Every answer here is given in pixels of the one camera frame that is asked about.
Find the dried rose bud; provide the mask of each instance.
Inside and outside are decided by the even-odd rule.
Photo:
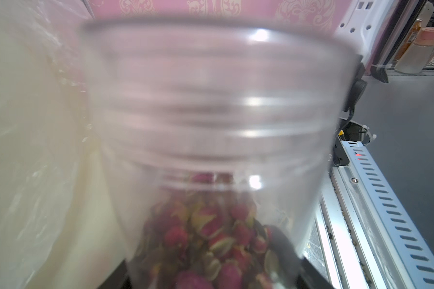
[[[151,215],[153,215],[153,217],[157,217],[159,214],[161,214],[165,205],[166,205],[166,202],[159,202],[157,204],[154,204],[150,209]]]
[[[206,278],[193,271],[182,271],[177,274],[175,289],[214,289]]]
[[[186,248],[188,245],[188,234],[185,228],[181,226],[170,228],[164,235],[164,245],[168,247],[177,246],[179,248]]]
[[[265,234],[267,235],[268,242],[272,242],[272,240],[273,240],[272,239],[272,231],[267,226],[264,226],[264,230],[265,230]]]
[[[270,278],[265,273],[257,274],[255,280],[260,284],[262,289],[273,289],[273,284]]]
[[[213,281],[217,278],[222,265],[220,264],[220,261],[214,257],[212,252],[206,252],[206,254],[204,254],[202,257],[202,263],[206,279]]]
[[[191,215],[191,225],[206,239],[211,239],[223,229],[223,218],[216,207],[204,207]]]
[[[183,223],[186,223],[190,217],[190,212],[182,202],[174,201],[170,216],[177,216]]]
[[[253,201],[238,204],[231,208],[231,216],[236,220],[245,222],[250,228],[254,225],[256,206]]]
[[[251,249],[257,254],[265,253],[267,246],[267,241],[260,235],[257,235],[251,242]]]
[[[174,226],[184,226],[188,221],[188,209],[179,202],[174,201],[166,205],[163,211],[153,220],[153,228],[159,233],[165,233]]]
[[[229,257],[229,252],[235,243],[235,239],[226,233],[220,233],[209,240],[209,250],[220,259]]]
[[[233,246],[231,255],[238,262],[238,267],[242,272],[246,272],[252,262],[251,254],[244,250],[244,246]]]
[[[146,257],[140,262],[140,269],[151,271],[157,264],[161,263],[166,257],[166,252],[162,247],[157,247],[151,252],[148,252]]]
[[[200,173],[191,178],[191,181],[194,183],[204,183],[211,184],[214,182],[214,174],[213,173]]]
[[[235,220],[245,221],[249,215],[249,209],[246,204],[238,204],[231,208],[231,216]]]
[[[228,260],[222,265],[217,277],[217,289],[241,289],[243,285],[243,273],[238,268],[237,262]]]
[[[161,263],[157,263],[156,265],[149,270],[149,280],[150,283],[159,275],[159,271],[161,269]]]
[[[265,253],[264,270],[273,280],[278,279],[280,272],[278,256],[272,250],[267,250]]]
[[[253,238],[253,232],[243,221],[237,220],[233,225],[233,237],[237,240],[238,244],[248,246]]]

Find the glass jar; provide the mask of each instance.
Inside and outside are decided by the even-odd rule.
[[[81,41],[134,288],[290,287],[271,238],[302,255],[354,52],[186,18],[92,23]]]

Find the jar lid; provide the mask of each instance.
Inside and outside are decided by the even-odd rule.
[[[415,44],[422,46],[434,46],[434,27],[424,27],[418,33]]]

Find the white plastic bag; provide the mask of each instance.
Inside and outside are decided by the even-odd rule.
[[[0,0],[0,288],[47,259],[87,139],[79,0]]]

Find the pink wallpaper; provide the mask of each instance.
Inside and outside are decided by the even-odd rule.
[[[333,32],[352,0],[88,0],[96,18],[188,13],[244,17]]]

